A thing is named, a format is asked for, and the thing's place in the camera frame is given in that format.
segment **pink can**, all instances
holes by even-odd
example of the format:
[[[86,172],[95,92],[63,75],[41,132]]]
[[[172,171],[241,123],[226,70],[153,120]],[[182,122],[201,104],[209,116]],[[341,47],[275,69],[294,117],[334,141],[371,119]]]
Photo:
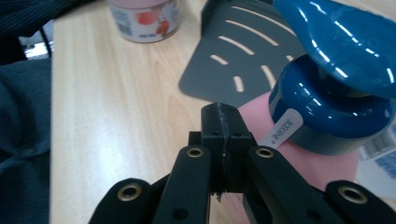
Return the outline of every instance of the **pink can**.
[[[107,0],[121,35],[149,43],[172,35],[180,25],[177,0]]]

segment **can lid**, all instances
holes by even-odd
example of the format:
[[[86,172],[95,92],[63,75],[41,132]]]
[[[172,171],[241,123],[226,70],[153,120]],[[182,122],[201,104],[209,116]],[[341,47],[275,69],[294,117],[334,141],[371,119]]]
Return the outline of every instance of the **can lid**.
[[[144,8],[154,7],[169,0],[107,0],[116,7]]]

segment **blue plastic object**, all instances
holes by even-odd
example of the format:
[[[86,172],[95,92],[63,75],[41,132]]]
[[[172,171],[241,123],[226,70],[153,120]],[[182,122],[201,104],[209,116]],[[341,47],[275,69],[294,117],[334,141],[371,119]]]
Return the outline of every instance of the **blue plastic object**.
[[[275,0],[308,55],[350,88],[396,98],[396,23],[329,0]]]
[[[396,23],[328,0],[275,0],[307,55],[283,71],[269,99],[304,125],[290,140],[324,155],[355,150],[395,115]]]
[[[271,92],[269,109],[274,121],[289,108],[303,117],[304,125],[290,138],[293,143],[319,154],[345,154],[392,121],[393,99],[346,97],[333,91],[337,90],[334,85],[341,85],[339,82],[323,78],[318,65],[305,55],[284,69]]]

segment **barcode label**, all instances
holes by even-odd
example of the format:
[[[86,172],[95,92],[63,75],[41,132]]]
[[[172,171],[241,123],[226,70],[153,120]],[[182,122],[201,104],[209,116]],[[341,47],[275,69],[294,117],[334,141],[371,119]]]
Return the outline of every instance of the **barcode label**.
[[[392,133],[383,133],[377,138],[364,144],[364,151],[369,158],[375,158],[385,152],[394,149],[396,143],[391,137]]]
[[[392,179],[396,179],[396,151],[390,152],[387,156],[375,160],[376,164],[381,167]]]

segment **gray plastic tool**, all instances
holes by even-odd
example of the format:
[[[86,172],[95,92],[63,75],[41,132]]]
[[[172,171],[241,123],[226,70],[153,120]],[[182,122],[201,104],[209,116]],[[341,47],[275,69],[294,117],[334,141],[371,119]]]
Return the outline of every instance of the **gray plastic tool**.
[[[189,96],[241,106],[271,90],[283,68],[305,54],[294,32],[270,4],[209,0],[202,38],[180,89]]]

